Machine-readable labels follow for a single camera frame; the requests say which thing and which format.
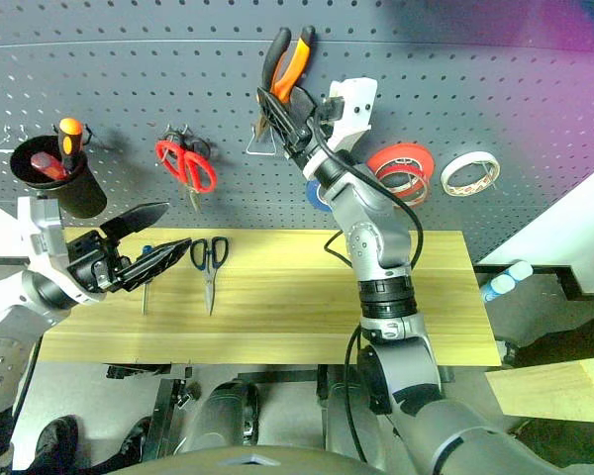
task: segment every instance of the person's foot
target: person's foot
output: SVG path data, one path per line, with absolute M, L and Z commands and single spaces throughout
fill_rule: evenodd
M 150 423 L 151 417 L 140 419 L 130 429 L 130 432 L 128 432 L 128 435 L 126 435 L 126 438 L 121 444 L 119 453 L 126 455 L 129 465 L 139 463 L 143 459 L 143 450 L 146 446 Z
M 60 468 L 67 472 L 75 463 L 78 439 L 79 429 L 74 416 L 55 419 L 40 433 L 36 445 L 36 459 L 43 454 L 50 453 Z

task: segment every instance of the scissors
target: scissors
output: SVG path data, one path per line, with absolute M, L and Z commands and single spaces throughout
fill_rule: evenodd
M 216 189 L 216 171 L 209 164 L 207 158 L 196 151 L 187 150 L 172 141 L 158 141 L 156 143 L 156 156 L 164 167 L 180 183 L 189 188 L 191 204 L 196 212 L 200 211 L 199 193 L 211 193 Z M 176 158 L 175 164 L 170 161 L 171 155 Z M 200 171 L 209 178 L 209 185 L 202 183 Z
M 191 263 L 205 276 L 205 307 L 209 315 L 214 310 L 216 297 L 216 272 L 229 256 L 229 240 L 226 237 L 211 238 L 211 246 L 206 239 L 194 240 L 189 248 Z

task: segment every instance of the floor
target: floor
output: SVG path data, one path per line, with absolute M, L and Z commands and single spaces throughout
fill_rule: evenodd
M 1 268 L 0 276 L 14 269 Z M 480 282 L 488 276 L 479 275 Z M 554 276 L 534 275 L 513 292 L 487 304 L 491 325 L 496 335 L 509 337 L 524 345 L 537 337 L 560 330 L 569 330 L 594 318 L 594 302 L 567 302 Z M 198 365 L 193 380 L 202 390 L 201 401 L 189 406 L 181 415 L 182 440 L 193 424 L 202 399 L 222 382 L 239 372 L 267 369 L 259 365 Z M 496 426 L 508 429 L 519 419 L 502 415 L 484 377 L 487 368 L 454 368 L 455 381 L 445 384 L 445 393 L 468 403 Z M 165 377 L 181 377 L 182 367 L 174 367 Z M 105 378 L 102 364 L 40 363 L 30 394 L 14 434 L 16 454 L 14 468 L 25 468 L 35 452 L 35 443 L 42 428 L 52 419 L 66 414 L 79 417 L 82 443 L 79 463 L 97 463 L 114 454 L 133 423 L 151 413 L 159 377 L 134 376 L 124 380 Z M 261 385 L 262 410 L 259 443 L 321 448 L 321 409 L 317 404 L 314 382 Z M 384 443 L 388 447 L 389 473 L 415 473 L 400 441 L 391 427 L 382 422 Z M 180 450 L 184 451 L 183 442 Z M 594 466 L 589 466 L 594 473 Z M 569 473 L 588 473 L 580 466 Z

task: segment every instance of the black cable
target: black cable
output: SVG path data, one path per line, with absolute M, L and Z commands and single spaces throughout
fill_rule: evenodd
M 358 434 L 356 433 L 356 426 L 354 425 L 354 418 L 352 417 L 352 409 L 349 405 L 349 358 L 352 354 L 352 347 L 354 346 L 354 341 L 358 339 L 360 336 L 360 325 L 357 325 L 352 332 L 349 341 L 347 342 L 346 348 L 346 359 L 344 360 L 344 388 L 345 388 L 345 401 L 346 401 L 346 418 L 347 424 L 349 425 L 349 432 L 352 435 L 352 440 L 354 442 L 354 447 L 356 448 L 356 453 L 358 453 L 358 458 L 361 462 L 367 463 L 367 459 L 365 458 L 365 453 L 363 452 L 363 447 L 360 445 L 360 440 L 358 440 Z
M 330 244 L 332 244 L 333 241 L 336 238 L 338 238 L 340 235 L 342 235 L 343 233 L 344 233 L 343 231 L 337 231 L 334 236 L 332 236 L 330 239 L 328 239 L 328 241 L 324 244 L 324 251 L 327 252 L 328 254 L 332 254 L 334 257 L 338 257 L 348 267 L 352 267 L 352 263 L 350 262 L 350 260 L 347 257 L 345 257 L 342 254 L 339 254 L 335 250 L 330 249 Z
M 416 266 L 418 259 L 420 258 L 420 254 L 423 251 L 423 244 L 425 243 L 425 234 L 423 232 L 423 225 L 421 224 L 420 220 L 418 219 L 418 216 L 416 216 L 416 213 L 414 213 L 414 210 L 412 210 L 403 200 L 398 198 L 396 195 L 394 195 L 387 188 L 384 188 L 379 183 L 371 180 L 367 175 L 361 173 L 353 166 L 348 165 L 340 156 L 338 156 L 336 153 L 333 152 L 333 150 L 328 146 L 328 143 L 326 142 L 326 139 L 324 138 L 324 134 L 321 130 L 321 112 L 318 110 L 315 111 L 313 126 L 314 126 L 313 127 L 313 135 L 315 137 L 315 141 L 317 141 L 317 145 L 321 148 L 321 150 L 323 150 L 326 153 L 326 155 L 331 160 L 333 160 L 338 166 L 343 168 L 347 173 L 350 173 L 351 175 L 353 175 L 354 177 L 356 177 L 357 179 L 359 179 L 360 181 L 365 183 L 367 186 L 369 186 L 371 189 L 373 189 L 377 193 L 380 193 L 384 197 L 393 201 L 396 205 L 400 206 L 400 208 L 412 220 L 412 222 L 414 223 L 414 226 L 416 227 L 416 230 L 418 232 L 418 242 L 416 243 L 416 250 L 414 251 L 414 256 L 412 257 L 412 260 L 411 260 L 411 267 L 413 269 Z
M 15 428 L 16 424 L 18 423 L 18 418 L 20 417 L 20 413 L 22 412 L 22 408 L 24 407 L 24 400 L 27 397 L 27 393 L 29 393 L 29 386 L 31 386 L 31 380 L 33 379 L 33 372 L 36 370 L 36 364 L 38 364 L 38 356 L 40 356 L 40 348 L 42 348 L 42 336 L 38 339 L 36 343 L 33 354 L 31 355 L 31 361 L 29 362 L 29 371 L 27 372 L 27 377 L 24 380 L 22 385 L 22 391 L 20 391 L 20 399 L 18 399 L 18 405 L 16 406 L 15 411 L 13 412 L 13 428 Z

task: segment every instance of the wooden table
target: wooden table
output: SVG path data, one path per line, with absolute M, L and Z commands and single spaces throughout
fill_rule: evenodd
M 67 229 L 75 238 L 85 229 Z M 351 269 L 322 251 L 330 231 L 148 229 L 124 238 L 134 260 L 144 244 L 229 238 L 214 313 L 188 254 L 142 289 L 79 306 L 45 336 L 41 359 L 114 363 L 342 363 L 359 318 Z M 337 250 L 343 251 L 343 239 Z M 413 273 L 419 309 L 440 365 L 499 365 L 460 232 L 426 232 Z
M 486 373 L 510 416 L 594 423 L 594 358 Z

